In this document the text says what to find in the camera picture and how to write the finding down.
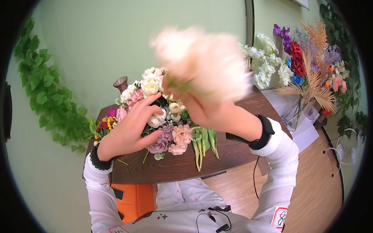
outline white shirt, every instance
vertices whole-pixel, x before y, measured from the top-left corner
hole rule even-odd
[[[281,125],[269,119],[275,132],[271,135],[267,145],[260,150],[252,150],[253,154],[265,156],[271,170],[268,172],[268,180],[263,185],[259,196],[259,205],[251,219],[231,212],[223,212],[227,217],[217,211],[212,221],[207,215],[198,217],[198,231],[215,232],[224,224],[231,229],[228,232],[268,232],[279,233],[280,230],[274,225],[282,223],[285,216],[276,218],[275,212],[278,207],[287,208],[295,187],[295,176],[298,168],[297,145],[282,131]],[[85,161],[84,177],[87,184],[88,198],[90,202],[90,215],[92,217],[93,233],[137,233],[137,232],[197,232],[196,218],[201,213],[200,209],[183,211],[154,211],[147,217],[123,224],[119,215],[115,195],[109,187],[108,174],[112,171],[113,164],[109,170],[96,169],[87,156]],[[166,215],[164,221],[157,217]]]

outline brown vase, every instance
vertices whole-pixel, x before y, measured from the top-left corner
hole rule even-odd
[[[128,87],[127,80],[128,80],[128,77],[123,76],[114,82],[113,87],[118,88],[120,93],[122,93]]]

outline hand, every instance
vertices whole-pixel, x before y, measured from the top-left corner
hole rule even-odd
[[[232,101],[206,102],[186,91],[176,92],[169,89],[167,75],[163,77],[162,87],[165,94],[173,93],[174,100],[181,100],[194,123],[208,129],[231,133],[248,141],[260,139],[263,128],[259,118],[236,106]]]
[[[158,106],[149,106],[161,96],[161,93],[149,96],[135,105],[131,112],[123,118],[112,131],[103,137],[97,149],[97,156],[101,161],[109,161],[118,155],[130,154],[154,143],[163,130],[156,130],[141,138],[145,124],[154,113],[163,114]]]

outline artificial ivy vine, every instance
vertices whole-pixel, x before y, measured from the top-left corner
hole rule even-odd
[[[57,67],[45,64],[51,57],[48,49],[36,52],[40,41],[37,35],[30,37],[34,23],[33,18],[27,21],[14,47],[14,56],[22,59],[18,72],[30,98],[31,110],[40,115],[40,127],[53,130],[53,141],[60,142],[61,146],[71,143],[72,152],[84,152],[84,146],[79,143],[93,137],[85,117],[87,109],[77,108],[77,104],[71,101],[72,92],[60,85]]]
[[[350,71],[350,77],[346,78],[347,91],[346,93],[336,92],[339,109],[336,114],[341,112],[342,118],[338,121],[338,132],[340,135],[346,134],[351,136],[351,132],[345,132],[345,129],[353,128],[354,123],[345,115],[345,112],[351,107],[351,112],[354,106],[359,107],[360,99],[360,73],[359,60],[356,47],[351,40],[351,36],[345,27],[341,17],[334,11],[334,8],[327,3],[320,5],[320,14],[326,25],[326,35],[328,44],[336,44],[339,47],[339,53],[346,62],[345,68]],[[366,129],[368,124],[368,116],[362,112],[355,114],[355,131],[357,134],[361,132],[363,141],[367,135]]]

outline red bordered label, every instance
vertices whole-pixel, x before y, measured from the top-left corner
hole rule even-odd
[[[109,228],[110,233],[129,233],[125,229],[123,229],[121,226],[116,226]]]
[[[272,226],[282,230],[285,222],[286,215],[288,214],[288,208],[282,206],[276,206],[275,213],[273,214]]]

